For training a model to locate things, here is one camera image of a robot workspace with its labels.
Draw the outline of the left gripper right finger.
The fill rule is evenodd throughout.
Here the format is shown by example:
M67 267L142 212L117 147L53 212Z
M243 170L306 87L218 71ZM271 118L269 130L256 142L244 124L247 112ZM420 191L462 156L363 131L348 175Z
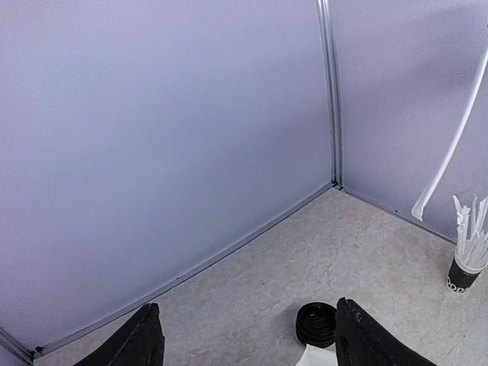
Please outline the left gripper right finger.
M400 342L352 299L339 299L335 324L335 353L339 366L433 364Z

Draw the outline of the black cup holding straws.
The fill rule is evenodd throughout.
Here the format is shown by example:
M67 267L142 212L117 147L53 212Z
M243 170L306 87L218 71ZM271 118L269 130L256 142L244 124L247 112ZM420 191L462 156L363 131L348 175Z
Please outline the black cup holding straws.
M446 279L447 289L456 294L466 293L486 267L487 263L479 268L471 268L455 254Z

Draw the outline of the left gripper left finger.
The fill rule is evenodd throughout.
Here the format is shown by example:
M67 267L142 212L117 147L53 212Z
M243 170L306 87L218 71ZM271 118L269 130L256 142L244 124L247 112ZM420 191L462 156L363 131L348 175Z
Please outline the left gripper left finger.
M148 303L138 309L109 339L76 366L162 366L165 336L159 319L159 305Z

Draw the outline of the bundle of white wrapped straws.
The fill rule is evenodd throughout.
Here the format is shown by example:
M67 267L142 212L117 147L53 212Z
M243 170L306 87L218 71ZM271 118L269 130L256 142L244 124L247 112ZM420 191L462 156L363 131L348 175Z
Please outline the bundle of white wrapped straws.
M457 214L457 245L454 257L467 269L477 273L487 266L487 197L470 207L453 195Z

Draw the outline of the stack of black cup lids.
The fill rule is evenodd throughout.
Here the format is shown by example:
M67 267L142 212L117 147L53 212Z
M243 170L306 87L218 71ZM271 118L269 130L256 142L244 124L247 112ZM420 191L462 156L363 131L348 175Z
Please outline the stack of black cup lids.
M336 339L336 308L322 302L303 305L295 322L297 339L304 345L327 348Z

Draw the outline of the white paper takeout bag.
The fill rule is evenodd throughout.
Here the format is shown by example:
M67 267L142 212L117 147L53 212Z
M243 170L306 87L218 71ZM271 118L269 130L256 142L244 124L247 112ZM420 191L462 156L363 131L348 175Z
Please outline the white paper takeout bag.
M306 348L296 366L337 366L338 361L335 352L312 345Z

